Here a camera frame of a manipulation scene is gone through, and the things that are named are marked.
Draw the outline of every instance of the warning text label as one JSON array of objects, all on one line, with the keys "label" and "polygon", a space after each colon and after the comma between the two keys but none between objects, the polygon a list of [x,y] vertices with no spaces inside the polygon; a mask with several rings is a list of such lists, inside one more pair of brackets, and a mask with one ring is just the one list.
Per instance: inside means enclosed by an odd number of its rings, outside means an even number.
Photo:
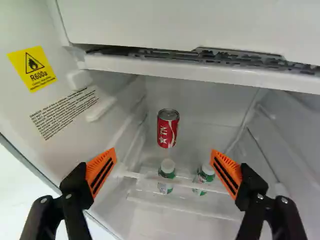
[{"label": "warning text label", "polygon": [[99,100],[96,90],[84,88],[30,115],[31,120],[48,140],[61,129],[73,122],[76,116]]},{"label": "warning text label", "polygon": [[41,46],[14,51],[7,55],[30,92],[34,93],[57,80]]}]

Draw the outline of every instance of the orange gripper pad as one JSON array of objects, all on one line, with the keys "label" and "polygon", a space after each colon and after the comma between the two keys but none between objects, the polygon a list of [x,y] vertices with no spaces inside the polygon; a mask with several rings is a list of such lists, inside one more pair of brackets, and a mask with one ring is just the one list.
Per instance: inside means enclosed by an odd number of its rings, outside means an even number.
[{"label": "orange gripper pad", "polygon": [[95,198],[117,163],[116,151],[111,148],[86,163],[85,180]]},{"label": "orange gripper pad", "polygon": [[210,165],[213,167],[231,197],[236,200],[242,182],[240,164],[221,152],[212,149]]}]

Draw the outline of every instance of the red soda can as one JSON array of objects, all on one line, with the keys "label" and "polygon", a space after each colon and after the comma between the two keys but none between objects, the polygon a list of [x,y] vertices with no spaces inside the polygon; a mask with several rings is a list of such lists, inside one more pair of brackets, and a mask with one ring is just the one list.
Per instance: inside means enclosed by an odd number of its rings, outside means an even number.
[{"label": "red soda can", "polygon": [[157,141],[164,149],[172,148],[176,145],[179,113],[174,109],[162,109],[157,116]]}]

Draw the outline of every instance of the flame warning symbol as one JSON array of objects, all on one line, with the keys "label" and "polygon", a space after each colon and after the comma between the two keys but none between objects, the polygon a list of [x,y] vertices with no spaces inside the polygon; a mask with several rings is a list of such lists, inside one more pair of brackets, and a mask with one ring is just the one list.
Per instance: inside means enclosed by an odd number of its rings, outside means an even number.
[{"label": "flame warning symbol", "polygon": [[25,73],[29,74],[36,70],[42,69],[45,66],[41,64],[37,59],[31,56],[29,53],[25,53]]}]

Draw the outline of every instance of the small bottle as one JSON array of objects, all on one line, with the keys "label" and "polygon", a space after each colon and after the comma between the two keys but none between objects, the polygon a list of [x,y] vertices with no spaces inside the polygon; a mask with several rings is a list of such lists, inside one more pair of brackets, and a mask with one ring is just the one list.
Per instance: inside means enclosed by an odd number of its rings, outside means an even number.
[{"label": "small bottle", "polygon": [[[166,179],[174,179],[175,175],[175,162],[170,158],[166,158],[162,161],[161,167],[158,170],[158,175]],[[161,183],[158,182],[158,189],[162,194],[169,194],[174,189],[172,183]]]},{"label": "small bottle", "polygon": [[[192,182],[198,184],[210,183],[215,179],[215,175],[216,174],[213,167],[209,163],[204,163],[196,171],[196,176],[194,177]],[[196,188],[193,188],[192,192],[194,192],[198,196],[203,196],[207,193],[206,191],[201,191]]]}]

